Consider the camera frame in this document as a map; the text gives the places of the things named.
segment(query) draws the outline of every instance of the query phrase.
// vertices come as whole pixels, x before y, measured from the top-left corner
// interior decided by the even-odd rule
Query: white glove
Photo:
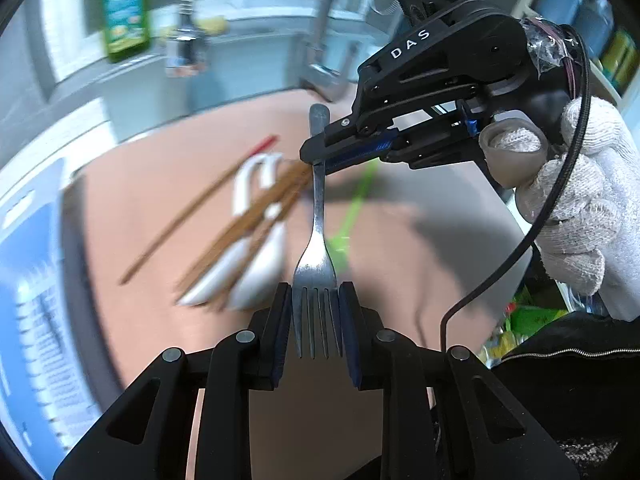
[[[567,145],[579,112],[580,98],[562,114],[561,133]],[[488,145],[508,150],[512,158],[513,152],[527,156],[541,149],[540,135],[533,130],[505,131],[489,139]],[[525,220],[534,221],[564,158],[553,158],[520,179],[516,206]],[[614,318],[640,316],[640,156],[610,103],[591,99],[578,161],[536,242],[550,277],[581,294],[599,290]]]

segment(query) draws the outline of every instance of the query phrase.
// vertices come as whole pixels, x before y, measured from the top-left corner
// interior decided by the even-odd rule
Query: gloved finger
[[[613,202],[598,198],[573,218],[545,226],[536,238],[548,254],[588,253],[612,241],[620,229],[620,214]]]
[[[561,158],[548,161],[529,186],[516,189],[516,207],[527,222],[533,223],[542,209],[565,158],[563,155]],[[593,198],[602,195],[603,186],[604,174],[600,167],[590,158],[579,155],[569,182],[558,198],[549,219],[560,221],[576,216]]]
[[[505,189],[530,182],[546,161],[548,141],[533,123],[505,119],[489,124],[478,143],[491,176]]]
[[[580,294],[595,294],[602,285],[605,262],[599,250],[583,254],[540,254],[546,273]]]
[[[580,99],[574,99],[562,114],[560,129],[567,144],[574,138],[579,113]],[[606,148],[616,150],[636,177],[640,178],[640,155],[625,120],[614,105],[598,97],[592,97],[587,131],[580,152],[596,155]]]

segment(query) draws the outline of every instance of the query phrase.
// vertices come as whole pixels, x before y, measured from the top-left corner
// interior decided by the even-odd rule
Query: metal faucet
[[[326,26],[334,0],[320,0],[313,30],[305,41],[305,59],[300,73],[302,86],[311,87],[329,102],[340,99],[347,90],[348,76],[360,42],[351,41],[342,62],[340,72],[324,66]]]
[[[178,28],[166,41],[166,73],[188,77],[207,69],[207,34],[193,23],[193,0],[180,0]]]

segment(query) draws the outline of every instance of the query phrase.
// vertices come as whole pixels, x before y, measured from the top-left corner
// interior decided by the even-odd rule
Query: silver bolt
[[[463,346],[454,346],[451,349],[451,356],[458,361],[466,361],[469,359],[469,350]]]
[[[168,363],[173,363],[174,361],[177,361],[181,355],[182,351],[179,348],[167,348],[162,352],[162,359]]]
[[[255,334],[251,330],[241,330],[236,334],[236,341],[239,343],[250,343],[255,339]]]
[[[388,328],[383,328],[382,330],[378,330],[376,337],[383,343],[390,343],[396,338],[396,333]]]

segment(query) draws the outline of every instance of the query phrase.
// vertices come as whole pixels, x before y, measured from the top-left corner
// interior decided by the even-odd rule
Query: brown chopstick
[[[311,173],[307,173],[305,176],[303,176],[299,182],[294,184],[294,186],[287,191],[287,194],[285,195],[282,204],[280,205],[279,213],[274,218],[269,218],[258,225],[256,230],[254,231],[254,234],[252,235],[247,254],[238,263],[238,266],[236,267],[234,273],[228,277],[226,283],[223,285],[223,288],[218,295],[219,297],[224,298],[224,300],[220,302],[220,309],[225,307],[228,301],[229,294],[236,286],[238,280],[242,278],[264,243],[267,241],[267,238],[273,226],[277,224],[277,222],[283,221],[287,217],[287,215],[289,215],[289,211],[298,201],[300,193],[303,189],[305,189],[306,184],[310,179]],[[212,303],[215,300],[216,298],[211,298],[209,301],[207,301],[207,303]]]
[[[127,268],[120,278],[120,285],[125,285],[140,270],[145,262],[158,250],[167,238],[189,217],[202,203],[209,198],[216,190],[218,190],[227,180],[233,177],[240,167],[252,156],[263,152],[278,140],[278,136],[272,135],[264,139],[260,144],[255,146],[249,153],[244,155],[233,166],[226,170],[220,177],[213,181],[206,189],[204,189],[196,198],[187,204],[187,206],[178,213],[178,215],[169,222],[169,224],[160,231],[146,249],[138,256],[135,261]]]
[[[266,189],[254,204],[242,216],[236,218],[226,230],[207,248],[203,255],[191,266],[177,283],[175,289],[180,291],[181,298],[204,275],[220,256],[247,232],[252,231],[262,222],[265,209],[272,203],[279,202],[287,191],[300,180],[309,179],[311,166],[295,161],[282,175],[282,178],[269,189]]]

